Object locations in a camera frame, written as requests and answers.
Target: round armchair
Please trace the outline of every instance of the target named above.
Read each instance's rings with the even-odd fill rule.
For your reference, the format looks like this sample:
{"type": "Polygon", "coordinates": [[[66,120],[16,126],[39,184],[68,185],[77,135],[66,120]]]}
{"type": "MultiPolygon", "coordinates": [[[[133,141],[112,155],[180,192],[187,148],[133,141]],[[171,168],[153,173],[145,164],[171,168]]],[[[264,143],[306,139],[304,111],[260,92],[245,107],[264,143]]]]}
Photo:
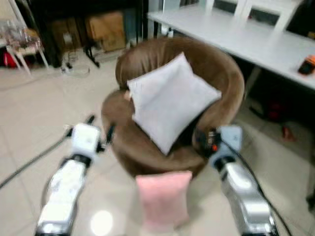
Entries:
{"type": "Polygon", "coordinates": [[[207,164],[195,130],[206,133],[213,127],[229,124],[236,115],[244,94],[244,79],[235,61],[222,51],[199,41],[178,37],[143,42],[122,55],[116,65],[118,91],[110,94],[102,106],[105,132],[116,125],[113,151],[121,165],[133,176],[170,171],[192,171],[195,176],[207,164]],[[127,81],[157,69],[181,52],[193,72],[222,92],[222,98],[206,109],[180,135],[169,155],[158,147],[132,120],[132,101],[124,98],[127,81]]]}

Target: cable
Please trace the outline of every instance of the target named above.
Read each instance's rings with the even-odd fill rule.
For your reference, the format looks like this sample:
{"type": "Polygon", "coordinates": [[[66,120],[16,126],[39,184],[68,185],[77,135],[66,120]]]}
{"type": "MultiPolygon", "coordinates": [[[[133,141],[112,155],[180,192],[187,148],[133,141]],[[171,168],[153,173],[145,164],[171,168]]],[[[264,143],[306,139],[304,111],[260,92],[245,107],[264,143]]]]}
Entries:
{"type": "Polygon", "coordinates": [[[261,193],[262,197],[266,200],[266,202],[268,203],[268,205],[271,207],[271,209],[275,212],[275,214],[279,217],[281,223],[283,224],[286,232],[288,233],[289,236],[293,236],[292,233],[291,233],[291,230],[289,229],[288,225],[286,224],[286,222],[284,221],[284,219],[282,218],[282,216],[280,215],[279,211],[276,209],[276,207],[270,202],[270,200],[267,198],[267,196],[264,194],[263,190],[262,190],[262,187],[256,177],[256,175],[254,174],[254,172],[252,171],[252,169],[250,168],[249,164],[246,162],[246,160],[243,158],[243,156],[238,152],[236,151],[234,148],[231,147],[230,144],[228,144],[226,141],[222,140],[221,141],[234,153],[236,154],[241,162],[243,163],[243,165],[248,169],[248,171],[250,172],[250,174],[252,175],[252,177],[254,178],[254,180],[256,181],[257,183],[257,186],[258,186],[258,190],[259,192],[261,193]]]}
{"type": "MultiPolygon", "coordinates": [[[[85,124],[92,124],[93,121],[95,120],[95,115],[90,115],[88,118],[85,120],[85,124]]],[[[38,160],[40,160],[42,157],[50,153],[52,150],[57,148],[59,145],[61,145],[68,137],[71,137],[73,131],[73,127],[69,128],[66,132],[65,135],[60,138],[57,142],[55,142],[53,145],[51,145],[49,148],[47,148],[45,151],[34,157],[31,161],[27,162],[24,164],[22,167],[17,169],[14,173],[12,173],[9,177],[7,177],[2,183],[0,183],[0,190],[6,186],[11,180],[13,180],[18,174],[20,174],[22,171],[24,171],[27,167],[30,165],[34,164],[38,160]]]]}
{"type": "Polygon", "coordinates": [[[77,56],[77,52],[76,50],[74,49],[73,51],[69,51],[68,52],[68,63],[74,63],[78,60],[78,56],[77,56]]]}
{"type": "Polygon", "coordinates": [[[24,171],[27,167],[34,164],[38,160],[40,160],[42,157],[50,153],[52,150],[54,150],[56,147],[58,147],[60,144],[62,144],[66,140],[67,136],[63,136],[61,139],[59,139],[57,142],[55,142],[53,145],[51,145],[49,148],[47,148],[45,151],[34,157],[31,161],[24,164],[22,167],[17,169],[14,173],[12,173],[9,177],[7,177],[1,184],[0,184],[0,190],[6,186],[8,183],[10,183],[11,180],[13,180],[18,174],[20,174],[22,171],[24,171]]]}
{"type": "Polygon", "coordinates": [[[88,77],[88,75],[90,74],[90,67],[87,65],[78,65],[78,66],[71,65],[71,68],[67,66],[66,69],[62,69],[62,72],[66,74],[67,76],[84,79],[88,77]]]}

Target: black cable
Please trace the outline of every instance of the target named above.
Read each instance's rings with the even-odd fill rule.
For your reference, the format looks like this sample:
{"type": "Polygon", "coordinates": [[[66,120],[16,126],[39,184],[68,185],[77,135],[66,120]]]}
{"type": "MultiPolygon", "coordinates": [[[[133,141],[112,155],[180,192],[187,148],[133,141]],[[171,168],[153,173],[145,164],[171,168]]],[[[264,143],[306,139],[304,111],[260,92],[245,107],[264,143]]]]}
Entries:
{"type": "Polygon", "coordinates": [[[250,174],[252,175],[252,177],[254,178],[254,180],[257,183],[258,186],[258,190],[261,193],[262,197],[266,200],[266,202],[268,203],[268,205],[271,207],[271,209],[275,212],[275,214],[279,217],[281,223],[283,224],[287,234],[289,236],[293,236],[291,233],[291,230],[289,229],[288,225],[286,224],[286,222],[284,221],[284,219],[282,218],[282,216],[280,215],[279,211],[276,209],[276,207],[270,202],[270,200],[267,198],[267,196],[264,194],[261,185],[256,177],[256,175],[254,174],[254,172],[252,171],[252,169],[250,168],[249,164],[246,162],[246,160],[244,159],[244,157],[238,152],[236,151],[234,148],[231,147],[230,144],[228,144],[226,141],[221,140],[222,143],[224,143],[234,154],[236,154],[239,159],[241,160],[242,164],[248,169],[248,171],[250,172],[250,174]]]}
{"type": "Polygon", "coordinates": [[[54,150],[56,147],[58,147],[60,144],[62,144],[66,140],[67,136],[63,136],[61,139],[59,139],[56,143],[51,145],[49,148],[47,148],[45,151],[34,157],[31,161],[24,164],[22,167],[17,169],[14,173],[12,173],[9,177],[7,177],[1,184],[0,184],[0,190],[6,186],[11,180],[13,180],[18,174],[20,174],[22,171],[24,171],[27,167],[34,164],[38,160],[40,160],[42,157],[50,153],[52,150],[54,150]]]}
{"type": "MultiPolygon", "coordinates": [[[[93,121],[95,120],[95,115],[90,115],[88,118],[85,120],[84,123],[86,124],[92,124],[93,121]]],[[[22,171],[24,171],[27,167],[30,165],[34,164],[38,160],[40,160],[42,157],[50,153],[52,150],[57,148],[59,145],[61,145],[68,137],[71,137],[73,128],[70,128],[66,131],[65,135],[59,139],[57,142],[55,142],[53,145],[51,145],[49,148],[47,148],[45,151],[34,157],[31,161],[27,162],[24,164],[22,167],[17,169],[14,173],[12,173],[9,177],[7,177],[1,184],[0,184],[0,190],[6,186],[11,180],[13,180],[18,174],[20,174],[22,171]]]]}

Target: white table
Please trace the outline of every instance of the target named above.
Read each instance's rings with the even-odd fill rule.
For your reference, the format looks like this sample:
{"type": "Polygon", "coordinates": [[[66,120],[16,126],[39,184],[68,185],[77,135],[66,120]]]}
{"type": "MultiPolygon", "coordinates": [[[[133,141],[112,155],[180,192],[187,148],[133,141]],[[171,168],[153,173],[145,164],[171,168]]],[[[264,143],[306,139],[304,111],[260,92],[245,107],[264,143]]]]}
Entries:
{"type": "Polygon", "coordinates": [[[260,68],[315,90],[315,74],[302,76],[297,72],[305,57],[315,55],[311,39],[198,5],[152,12],[148,18],[255,64],[246,84],[247,92],[260,68]]]}

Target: wall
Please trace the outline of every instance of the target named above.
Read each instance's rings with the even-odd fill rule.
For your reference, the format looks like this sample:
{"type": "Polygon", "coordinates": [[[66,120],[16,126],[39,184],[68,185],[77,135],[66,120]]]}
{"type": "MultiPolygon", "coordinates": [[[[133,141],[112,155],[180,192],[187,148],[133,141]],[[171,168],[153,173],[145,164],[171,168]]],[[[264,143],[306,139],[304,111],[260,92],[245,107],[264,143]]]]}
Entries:
{"type": "Polygon", "coordinates": [[[0,0],[0,19],[15,19],[14,12],[8,0],[0,0]]]}

